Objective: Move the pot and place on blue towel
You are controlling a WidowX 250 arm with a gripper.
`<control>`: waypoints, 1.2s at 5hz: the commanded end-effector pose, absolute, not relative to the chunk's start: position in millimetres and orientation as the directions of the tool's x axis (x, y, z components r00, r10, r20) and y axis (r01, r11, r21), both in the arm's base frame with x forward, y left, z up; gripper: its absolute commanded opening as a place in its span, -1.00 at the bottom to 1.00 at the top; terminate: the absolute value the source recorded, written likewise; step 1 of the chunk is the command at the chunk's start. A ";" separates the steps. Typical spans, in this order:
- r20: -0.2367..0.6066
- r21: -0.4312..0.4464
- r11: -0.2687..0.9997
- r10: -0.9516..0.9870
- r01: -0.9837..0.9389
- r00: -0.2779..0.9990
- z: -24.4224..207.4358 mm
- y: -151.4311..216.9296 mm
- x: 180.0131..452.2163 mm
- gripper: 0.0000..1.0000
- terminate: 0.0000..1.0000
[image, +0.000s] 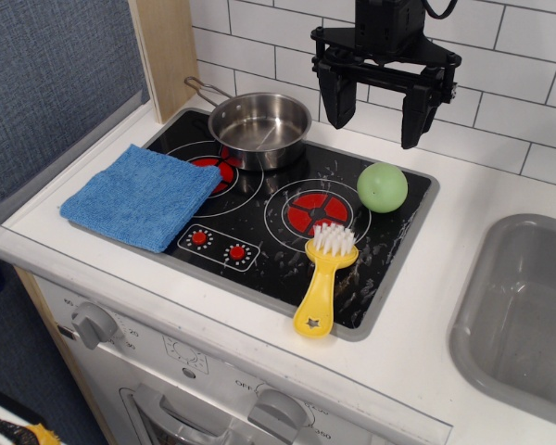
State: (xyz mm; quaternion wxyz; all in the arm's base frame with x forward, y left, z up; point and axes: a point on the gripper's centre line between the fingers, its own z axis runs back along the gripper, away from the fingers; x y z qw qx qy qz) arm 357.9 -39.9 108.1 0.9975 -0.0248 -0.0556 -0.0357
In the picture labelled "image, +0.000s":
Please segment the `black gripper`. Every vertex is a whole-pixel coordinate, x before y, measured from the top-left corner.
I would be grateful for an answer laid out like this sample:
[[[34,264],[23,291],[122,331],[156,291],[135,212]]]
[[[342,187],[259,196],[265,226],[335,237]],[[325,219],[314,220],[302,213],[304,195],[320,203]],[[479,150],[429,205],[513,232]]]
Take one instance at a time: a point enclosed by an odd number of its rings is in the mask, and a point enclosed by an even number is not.
[[[441,103],[456,94],[461,57],[424,35],[425,1],[357,1],[354,25],[318,27],[312,70],[317,74],[327,120],[341,129],[354,116],[357,84],[405,93],[401,146],[416,147]]]

